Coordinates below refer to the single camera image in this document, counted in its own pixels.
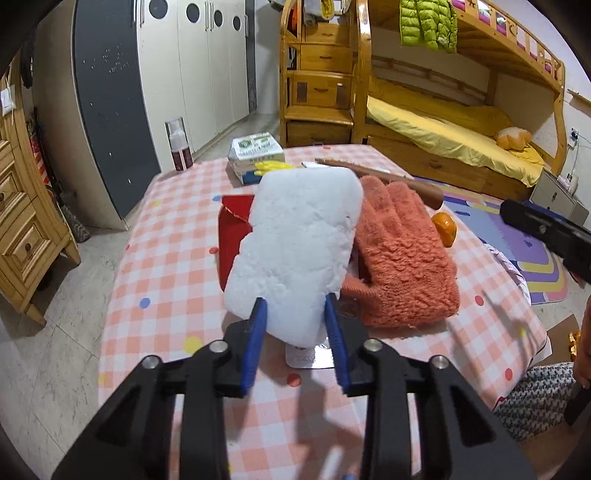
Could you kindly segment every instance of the floor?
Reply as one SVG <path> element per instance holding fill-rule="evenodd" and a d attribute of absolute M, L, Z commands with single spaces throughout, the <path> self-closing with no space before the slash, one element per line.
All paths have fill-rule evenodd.
<path fill-rule="evenodd" d="M 277 117 L 255 115 L 235 125 L 195 160 L 224 157 L 232 138 L 278 131 Z M 133 223 L 135 215 L 126 220 Z M 47 307 L 45 328 L 16 314 L 0 297 L 0 423 L 41 480 L 48 479 L 98 407 L 100 336 L 119 259 L 129 232 L 92 231 L 81 244 L 82 264 L 65 258 L 34 302 Z M 560 303 L 534 306 L 546 328 L 574 313 L 580 321 L 591 287 L 569 276 Z"/>

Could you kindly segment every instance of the white foam block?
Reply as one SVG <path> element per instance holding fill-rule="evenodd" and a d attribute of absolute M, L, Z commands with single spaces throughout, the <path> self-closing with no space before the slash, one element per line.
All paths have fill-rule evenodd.
<path fill-rule="evenodd" d="M 345 279 L 362 199 L 348 168 L 267 173 L 228 277 L 226 309 L 246 319 L 263 297 L 271 335 L 299 347 L 324 339 L 324 298 Z"/>

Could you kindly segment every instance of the patterned pants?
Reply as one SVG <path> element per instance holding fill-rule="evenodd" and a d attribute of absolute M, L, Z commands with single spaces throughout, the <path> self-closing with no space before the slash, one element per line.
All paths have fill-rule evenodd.
<path fill-rule="evenodd" d="M 493 413 L 522 442 L 562 421 L 573 385 L 571 362 L 530 368 Z"/>

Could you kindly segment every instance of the pink and white gingham tablecloth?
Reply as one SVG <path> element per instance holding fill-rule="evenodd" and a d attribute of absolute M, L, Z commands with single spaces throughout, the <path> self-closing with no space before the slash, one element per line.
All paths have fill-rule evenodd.
<path fill-rule="evenodd" d="M 289 148 L 285 156 L 294 165 L 330 157 L 404 174 L 368 145 Z M 219 158 L 182 174 L 161 174 L 146 192 L 109 303 L 100 355 L 101 404 L 145 355 L 172 361 L 223 336 L 229 316 L 215 250 L 210 252 L 217 246 L 219 200 L 223 194 L 256 190 L 236 187 L 227 162 Z M 445 206 L 443 211 L 458 228 L 448 252 L 457 264 L 460 311 L 430 330 L 393 330 L 391 338 L 384 336 L 387 331 L 373 335 L 401 355 L 421 360 L 448 356 L 492 408 L 513 389 L 547 335 L 487 248 L 453 212 Z M 299 383 L 293 374 L 299 374 L 299 386 L 290 386 Z M 232 478 L 340 480 L 358 473 L 365 409 L 365 398 L 342 395 L 334 370 L 288 367 L 284 344 L 268 336 L 249 397 L 225 400 Z M 172 478 L 178 472 L 179 412 L 177 405 Z M 412 407 L 411 424 L 416 472 L 420 454 Z"/>

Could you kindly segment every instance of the wooden dresser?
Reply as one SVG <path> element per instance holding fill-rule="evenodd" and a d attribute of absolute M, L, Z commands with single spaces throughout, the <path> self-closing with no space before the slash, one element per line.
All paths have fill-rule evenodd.
<path fill-rule="evenodd" d="M 302 1 L 288 0 L 281 17 L 280 135 L 283 147 L 350 143 L 353 53 L 349 13 L 337 23 L 302 22 Z M 288 28 L 291 8 L 297 27 Z"/>
<path fill-rule="evenodd" d="M 63 251 L 80 264 L 69 227 L 37 168 L 22 105 L 20 56 L 0 80 L 14 85 L 16 109 L 0 116 L 0 290 L 19 312 L 45 325 L 31 304 L 35 289 Z"/>

